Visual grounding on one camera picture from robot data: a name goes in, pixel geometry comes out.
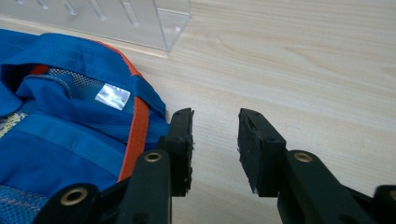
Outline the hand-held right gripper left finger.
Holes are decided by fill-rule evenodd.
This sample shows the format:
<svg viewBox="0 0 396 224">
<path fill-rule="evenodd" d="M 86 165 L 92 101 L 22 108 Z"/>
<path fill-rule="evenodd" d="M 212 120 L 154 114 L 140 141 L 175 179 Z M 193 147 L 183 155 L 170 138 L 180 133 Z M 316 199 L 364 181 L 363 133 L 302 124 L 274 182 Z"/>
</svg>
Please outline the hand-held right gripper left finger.
<svg viewBox="0 0 396 224">
<path fill-rule="evenodd" d="M 191 108 L 180 109 L 171 118 L 166 136 L 157 147 L 170 158 L 171 187 L 174 197 L 185 197 L 191 189 L 191 158 L 193 151 Z"/>
</svg>

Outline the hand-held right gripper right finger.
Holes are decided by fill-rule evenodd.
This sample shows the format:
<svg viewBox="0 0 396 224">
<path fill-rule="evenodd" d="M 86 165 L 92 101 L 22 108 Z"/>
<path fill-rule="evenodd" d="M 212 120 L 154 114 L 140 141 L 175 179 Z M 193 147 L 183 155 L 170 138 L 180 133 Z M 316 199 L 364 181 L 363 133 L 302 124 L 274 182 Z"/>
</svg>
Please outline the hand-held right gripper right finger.
<svg viewBox="0 0 396 224">
<path fill-rule="evenodd" d="M 286 140 L 261 113 L 241 108 L 237 145 L 240 162 L 253 193 L 276 197 L 278 164 L 286 152 Z"/>
</svg>

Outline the blue jacket with orange trim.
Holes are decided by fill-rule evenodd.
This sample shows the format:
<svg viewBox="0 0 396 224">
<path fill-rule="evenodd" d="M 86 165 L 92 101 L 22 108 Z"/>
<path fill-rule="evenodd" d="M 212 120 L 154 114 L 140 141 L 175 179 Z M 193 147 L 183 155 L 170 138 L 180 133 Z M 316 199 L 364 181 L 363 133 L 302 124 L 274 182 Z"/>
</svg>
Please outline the blue jacket with orange trim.
<svg viewBox="0 0 396 224">
<path fill-rule="evenodd" d="M 119 50 L 0 29 L 0 224 L 32 224 L 69 185 L 114 185 L 168 128 L 164 102 Z"/>
</svg>

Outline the clear acrylic stand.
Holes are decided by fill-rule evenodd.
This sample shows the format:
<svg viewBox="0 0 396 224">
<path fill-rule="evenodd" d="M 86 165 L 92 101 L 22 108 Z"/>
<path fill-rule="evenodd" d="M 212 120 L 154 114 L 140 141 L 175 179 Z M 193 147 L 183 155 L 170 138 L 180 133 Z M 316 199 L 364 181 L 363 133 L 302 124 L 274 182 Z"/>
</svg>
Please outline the clear acrylic stand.
<svg viewBox="0 0 396 224">
<path fill-rule="evenodd" d="M 169 51 L 191 0 L 0 0 L 0 14 Z"/>
</svg>

